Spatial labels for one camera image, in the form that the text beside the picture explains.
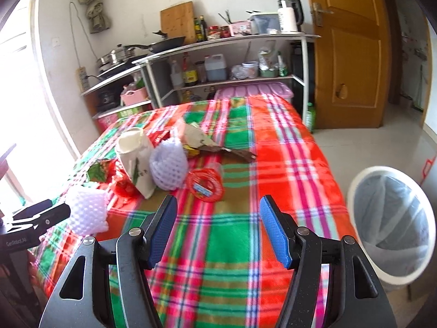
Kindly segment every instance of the plaid tablecloth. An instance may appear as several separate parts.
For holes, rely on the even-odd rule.
[[[222,164],[225,194],[218,203],[201,202],[186,188],[172,192],[178,199],[178,217],[162,261],[148,272],[163,326],[273,327],[292,272],[275,259],[258,215],[261,197],[272,195],[282,211],[319,236],[355,234],[325,157],[282,98],[195,102],[121,119],[83,154],[68,186],[86,182],[86,171],[95,161],[115,158],[114,144],[124,130],[141,127],[150,134],[170,129],[180,117],[198,123],[220,145],[252,151],[257,161],[246,164],[218,155],[190,161],[191,168]],[[166,194],[156,191],[147,201],[110,209],[110,230],[97,239],[116,238],[138,226]],[[48,295],[81,239],[61,223],[36,250],[39,279]],[[322,324],[328,270],[326,266],[321,272],[315,327]],[[111,293],[117,326],[124,327],[115,270]]]

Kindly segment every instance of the blue gripper pad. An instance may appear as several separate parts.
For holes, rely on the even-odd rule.
[[[286,236],[276,214],[265,197],[259,202],[259,214],[272,244],[276,259],[288,269],[291,265],[291,255]]]
[[[152,235],[150,241],[150,256],[147,263],[151,268],[154,268],[163,257],[165,247],[167,246],[168,238],[170,237],[171,230],[178,214],[178,201],[175,197],[172,197],[166,208],[164,209],[162,216],[158,222],[158,225]]]

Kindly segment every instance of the trash can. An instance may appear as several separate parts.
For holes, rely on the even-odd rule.
[[[357,239],[387,291],[420,276],[434,251],[436,223],[414,180],[386,166],[365,169],[349,187],[347,207]]]

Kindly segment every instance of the power strip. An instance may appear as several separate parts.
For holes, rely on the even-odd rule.
[[[88,81],[87,70],[84,66],[81,66],[76,70],[76,77],[80,87],[80,93],[84,93],[90,88],[90,82]]]

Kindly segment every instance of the wooden cutting board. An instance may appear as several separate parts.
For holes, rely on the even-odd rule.
[[[185,45],[196,43],[193,2],[186,2],[160,12],[161,30],[169,38],[185,36]]]

